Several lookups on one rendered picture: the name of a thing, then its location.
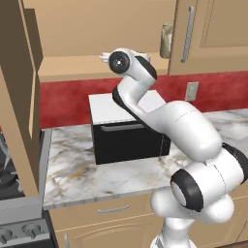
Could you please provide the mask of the grey wall outlet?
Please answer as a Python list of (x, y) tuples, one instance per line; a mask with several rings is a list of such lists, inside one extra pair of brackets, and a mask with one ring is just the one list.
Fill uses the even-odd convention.
[(188, 82), (185, 93), (185, 100), (188, 102), (195, 101), (197, 98), (199, 83), (196, 82)]

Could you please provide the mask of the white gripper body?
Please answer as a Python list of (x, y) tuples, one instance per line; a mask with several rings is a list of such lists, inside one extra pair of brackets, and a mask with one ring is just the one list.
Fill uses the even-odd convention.
[(108, 64), (134, 64), (149, 63), (150, 57), (147, 53), (137, 52), (132, 49), (115, 49), (112, 52), (103, 52), (100, 55), (102, 62)]

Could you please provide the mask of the black microwave with white top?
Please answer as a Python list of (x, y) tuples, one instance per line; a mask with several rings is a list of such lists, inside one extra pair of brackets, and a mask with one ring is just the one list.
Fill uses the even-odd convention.
[(110, 93), (89, 95), (91, 133), (97, 165), (165, 156), (171, 140), (159, 133), (143, 129), (103, 132), (100, 126), (140, 124), (121, 108)]

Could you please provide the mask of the grey stove knob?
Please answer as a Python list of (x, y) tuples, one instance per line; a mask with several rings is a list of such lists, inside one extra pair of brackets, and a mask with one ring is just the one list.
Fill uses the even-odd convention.
[(13, 238), (13, 232), (9, 229), (0, 228), (0, 243), (6, 244)]
[(22, 227), (22, 231), (27, 235), (30, 236), (31, 238), (35, 238), (37, 235), (39, 235), (41, 231), (41, 226), (36, 225), (34, 223), (29, 223), (27, 225), (24, 225)]

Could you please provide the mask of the tan base cabinet door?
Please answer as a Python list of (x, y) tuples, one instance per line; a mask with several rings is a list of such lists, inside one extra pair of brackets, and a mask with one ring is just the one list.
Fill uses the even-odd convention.
[(146, 216), (139, 220), (80, 227), (56, 232), (59, 248), (149, 248), (162, 222)]

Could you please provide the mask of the pale grey shaker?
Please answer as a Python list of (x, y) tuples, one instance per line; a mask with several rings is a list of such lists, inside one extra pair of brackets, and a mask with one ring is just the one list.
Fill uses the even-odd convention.
[(172, 26), (164, 23), (161, 30), (160, 56), (168, 59), (171, 55)]

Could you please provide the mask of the grey stove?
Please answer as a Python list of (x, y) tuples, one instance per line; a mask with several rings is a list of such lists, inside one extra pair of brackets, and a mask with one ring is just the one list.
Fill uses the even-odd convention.
[[(49, 213), (43, 207), (50, 140), (51, 130), (42, 130), (38, 165), (39, 194), (28, 198), (7, 150), (3, 133), (0, 133), (0, 228), (9, 229), (14, 234), (6, 244), (0, 243), (0, 248), (58, 248)], [(22, 227), (29, 223), (41, 226), (42, 232), (35, 238), (22, 231)]]

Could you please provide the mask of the tan wall cabinet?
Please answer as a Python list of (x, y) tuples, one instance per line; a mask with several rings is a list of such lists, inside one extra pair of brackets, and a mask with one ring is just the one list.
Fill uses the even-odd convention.
[(35, 11), (43, 51), (42, 82), (112, 78), (100, 55), (119, 47), (145, 52), (157, 73), (162, 25), (173, 23), (175, 0), (23, 0)]

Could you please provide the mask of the tan drawer front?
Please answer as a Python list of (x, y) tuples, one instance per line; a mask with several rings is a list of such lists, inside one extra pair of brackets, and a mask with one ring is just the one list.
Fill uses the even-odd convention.
[[(109, 209), (129, 204), (129, 208), (100, 214), (98, 209)], [(107, 201), (95, 201), (91, 203), (73, 205), (52, 209), (49, 212), (53, 227), (56, 231), (98, 224), (112, 220), (118, 220), (150, 213), (150, 194), (131, 196)]]

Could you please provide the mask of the tan open cabinet door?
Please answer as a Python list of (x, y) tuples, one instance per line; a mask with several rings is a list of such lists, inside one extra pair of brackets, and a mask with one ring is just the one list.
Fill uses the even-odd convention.
[(0, 128), (27, 197), (39, 195), (40, 82), (22, 0), (0, 0)]

